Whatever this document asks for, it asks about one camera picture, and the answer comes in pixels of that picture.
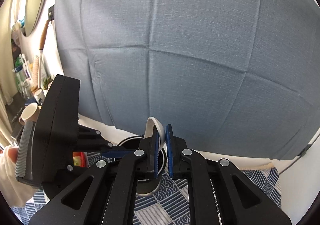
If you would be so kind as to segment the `left hand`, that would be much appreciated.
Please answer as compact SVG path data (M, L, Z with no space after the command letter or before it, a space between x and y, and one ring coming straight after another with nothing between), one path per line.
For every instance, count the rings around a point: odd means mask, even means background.
M17 154L18 154L18 148L17 147L11 147L11 148L8 149L8 157L15 164L17 162Z

